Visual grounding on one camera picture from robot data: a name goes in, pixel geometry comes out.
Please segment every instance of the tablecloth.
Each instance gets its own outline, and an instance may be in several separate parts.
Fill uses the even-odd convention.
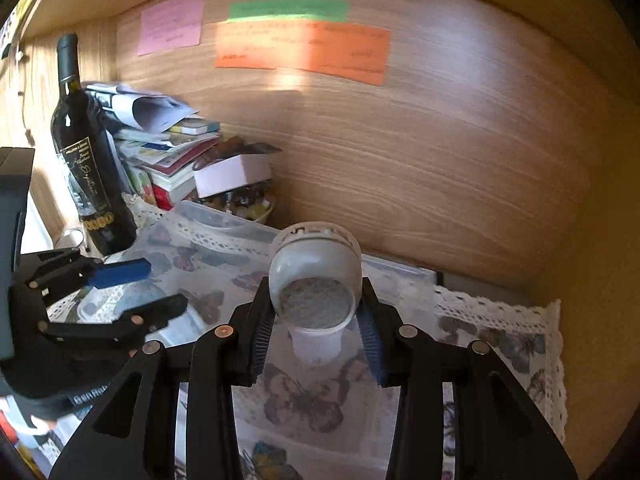
[[[269,244],[277,231],[193,203],[166,214],[145,213],[146,223],[124,259],[147,258],[148,280],[94,290],[78,305],[80,321],[107,322],[133,306],[181,292],[188,312],[150,338],[172,346],[229,319],[251,300],[269,269]],[[363,256],[381,301],[404,322],[437,340],[466,346],[490,343],[527,390],[562,440],[566,411],[559,303],[525,308],[472,298],[434,284],[434,272]],[[443,389],[444,473],[454,468],[454,405]],[[345,329],[338,358],[310,367],[292,350],[286,326],[276,320],[264,372],[253,388],[234,388],[234,412],[246,478],[383,479],[394,434],[399,391],[379,388],[367,367],[356,320]],[[176,476],[184,478],[184,425],[188,385],[180,389]]]

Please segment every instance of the butterfly print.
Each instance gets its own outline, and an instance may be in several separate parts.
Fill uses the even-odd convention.
[[[146,241],[150,245],[169,247],[171,246],[171,233],[162,224],[156,224]]]
[[[223,264],[239,267],[250,261],[246,254],[221,253],[202,246],[198,246],[198,258],[210,267],[219,267]]]
[[[244,290],[248,290],[249,292],[255,292],[258,290],[258,285],[260,285],[260,282],[267,274],[268,271],[266,270],[254,270],[251,274],[236,276],[231,280],[231,283],[240,288],[244,288]]]
[[[187,466],[178,460],[174,464],[175,480],[187,480]]]
[[[169,258],[162,253],[145,253],[145,251],[131,251],[127,253],[127,259],[135,260],[144,258],[151,264],[150,276],[156,278],[173,268]]]
[[[287,452],[278,446],[259,441],[249,455],[241,454],[242,476],[245,480],[303,480],[292,465],[287,464]]]
[[[129,310],[140,305],[150,303],[151,301],[165,298],[166,293],[154,283],[154,280],[141,280],[140,282],[131,283],[126,293],[118,300],[113,308],[115,314],[120,314],[124,310]]]
[[[447,456],[456,455],[456,405],[454,402],[445,402],[444,411],[444,442],[443,451]]]
[[[478,333],[478,329],[474,324],[456,319],[455,317],[442,316],[438,318],[438,326],[444,330],[444,332],[447,332],[447,335],[440,338],[439,341],[450,345],[458,343],[458,338],[460,337],[458,335],[458,330],[464,330],[466,333],[471,335],[476,335]]]
[[[178,292],[182,293],[187,300],[191,301],[205,323],[213,325],[218,322],[220,318],[220,305],[225,301],[225,293],[223,290],[215,288],[208,294],[203,295],[194,294],[184,288],[179,289]]]
[[[342,424],[340,407],[352,382],[372,380],[364,352],[349,359],[336,378],[316,381],[306,388],[273,364],[264,366],[262,376],[269,394],[264,403],[267,420],[280,426],[301,418],[318,433],[330,433]]]
[[[177,256],[174,256],[174,266],[187,272],[196,270],[196,266],[191,259],[198,252],[194,247],[176,247]]]
[[[544,368],[538,370],[531,376],[529,386],[527,387],[527,393],[533,402],[542,402],[545,398],[546,390],[546,371]]]
[[[496,328],[484,328],[478,337],[500,350],[513,369],[521,374],[529,373],[529,363],[534,354],[545,353],[544,334],[514,334]]]

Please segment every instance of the orange paper note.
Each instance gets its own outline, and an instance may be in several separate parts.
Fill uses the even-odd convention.
[[[218,24],[216,66],[297,68],[382,85],[389,31],[356,23],[264,20]]]

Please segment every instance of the white cup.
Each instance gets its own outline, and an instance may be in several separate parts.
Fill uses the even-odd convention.
[[[271,244],[269,289],[296,355],[310,364],[331,361],[360,302],[360,246],[336,224],[292,225]]]

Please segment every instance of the book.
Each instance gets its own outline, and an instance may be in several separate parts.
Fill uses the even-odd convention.
[[[160,173],[159,171],[152,170],[151,168],[144,168],[144,170],[151,179],[151,182],[157,184],[158,186],[162,186],[165,189],[171,189],[172,187],[178,186],[185,180],[193,177],[193,170],[188,165],[183,167],[181,170],[176,171],[171,176],[167,176],[163,173]]]
[[[133,128],[121,128],[113,134],[114,139],[118,140],[135,140],[138,142],[150,142],[153,144],[162,144],[169,148],[183,148],[186,144],[201,142],[202,140],[215,139],[218,136],[215,132],[207,132],[198,136],[185,134],[176,134],[173,132],[162,132],[161,134],[150,134],[142,130]]]
[[[193,179],[191,179],[171,190],[164,189],[156,184],[153,184],[152,187],[158,207],[165,211],[171,211],[180,200],[183,200],[195,189],[196,185]]]
[[[171,148],[164,144],[154,144],[152,142],[142,142],[140,140],[120,140],[114,139],[118,154],[125,160],[139,160],[146,164],[157,164],[169,156],[178,156],[179,153],[189,151],[190,147],[197,145],[186,144],[177,148]]]
[[[152,188],[151,179],[142,168],[128,167],[127,174],[135,192],[142,197],[146,203],[156,204],[156,197]]]
[[[206,152],[209,148],[215,146],[219,140],[219,137],[216,137],[215,139],[204,140],[204,142],[196,144],[186,152],[181,151],[166,156],[165,158],[162,158],[161,160],[158,160],[153,164],[143,162],[142,164],[139,164],[139,166],[142,166],[146,170],[155,170],[159,173],[165,174],[166,176],[172,176],[181,168],[189,164],[192,160],[196,159],[198,156]]]
[[[186,118],[178,121],[167,131],[175,134],[199,135],[209,132],[216,132],[220,129],[218,121],[207,121],[206,119]]]

